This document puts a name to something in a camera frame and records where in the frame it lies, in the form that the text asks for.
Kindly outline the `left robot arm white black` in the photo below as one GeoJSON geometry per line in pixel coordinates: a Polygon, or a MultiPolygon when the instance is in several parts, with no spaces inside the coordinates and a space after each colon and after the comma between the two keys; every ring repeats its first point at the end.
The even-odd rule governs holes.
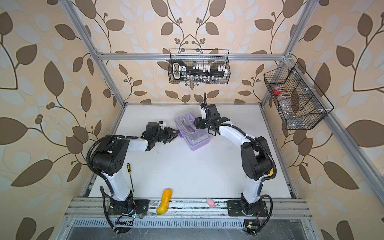
{"type": "Polygon", "coordinates": [[[148,152],[156,143],[170,143],[178,137],[180,131],[167,127],[164,122],[149,122],[140,137],[127,135],[106,135],[97,140],[88,150],[86,163],[89,169],[99,176],[107,185],[109,192],[100,187],[102,194],[103,212],[108,225],[115,232],[121,234],[121,228],[116,221],[109,217],[109,208],[117,214],[134,219],[141,210],[135,203],[134,188],[127,185],[123,174],[125,158],[128,152],[148,152]]]}

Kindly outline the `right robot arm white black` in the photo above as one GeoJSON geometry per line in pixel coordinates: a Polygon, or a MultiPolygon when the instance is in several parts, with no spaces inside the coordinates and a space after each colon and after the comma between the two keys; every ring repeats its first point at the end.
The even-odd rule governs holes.
{"type": "Polygon", "coordinates": [[[267,218],[260,225],[248,224],[245,231],[248,235],[257,235],[268,223],[273,212],[273,199],[268,194],[261,194],[264,182],[272,180],[277,175],[277,166],[271,155],[268,142],[264,137],[248,135],[227,117],[221,117],[216,105],[203,100],[200,104],[202,116],[195,118],[194,126],[198,129],[207,129],[214,136],[221,135],[229,139],[240,148],[242,168],[247,175],[246,188],[241,194],[240,207],[242,214],[252,217],[259,214],[263,206],[263,199],[268,199],[270,209],[267,211],[267,218]]]}

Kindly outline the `red black ratchet wrench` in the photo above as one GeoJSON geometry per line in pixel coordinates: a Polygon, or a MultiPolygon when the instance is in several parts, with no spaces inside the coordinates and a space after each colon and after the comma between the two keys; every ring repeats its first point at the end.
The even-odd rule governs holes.
{"type": "Polygon", "coordinates": [[[194,133],[196,131],[195,127],[190,123],[186,118],[180,118],[181,124],[188,133],[194,133]]]}

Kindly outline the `purple clear plastic tool box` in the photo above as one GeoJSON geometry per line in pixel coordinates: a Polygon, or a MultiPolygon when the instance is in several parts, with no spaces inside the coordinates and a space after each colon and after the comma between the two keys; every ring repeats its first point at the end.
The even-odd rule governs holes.
{"type": "Polygon", "coordinates": [[[196,113],[192,109],[187,109],[175,116],[176,126],[180,131],[179,137],[186,141],[192,151],[207,145],[210,141],[210,135],[206,130],[195,127],[195,118],[196,113]]]}

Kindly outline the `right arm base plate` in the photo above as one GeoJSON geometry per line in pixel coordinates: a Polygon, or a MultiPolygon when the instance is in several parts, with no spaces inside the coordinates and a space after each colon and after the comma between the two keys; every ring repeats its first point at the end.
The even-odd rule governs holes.
{"type": "Polygon", "coordinates": [[[267,217],[269,212],[265,201],[259,200],[253,204],[247,201],[227,201],[230,217],[267,217]]]}

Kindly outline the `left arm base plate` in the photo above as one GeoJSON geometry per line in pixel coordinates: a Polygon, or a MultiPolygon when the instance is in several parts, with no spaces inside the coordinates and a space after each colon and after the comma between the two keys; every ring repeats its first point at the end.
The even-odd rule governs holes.
{"type": "Polygon", "coordinates": [[[133,216],[144,215],[149,209],[149,200],[134,200],[127,199],[125,201],[116,201],[111,199],[110,205],[107,208],[108,214],[113,216],[133,216]]]}

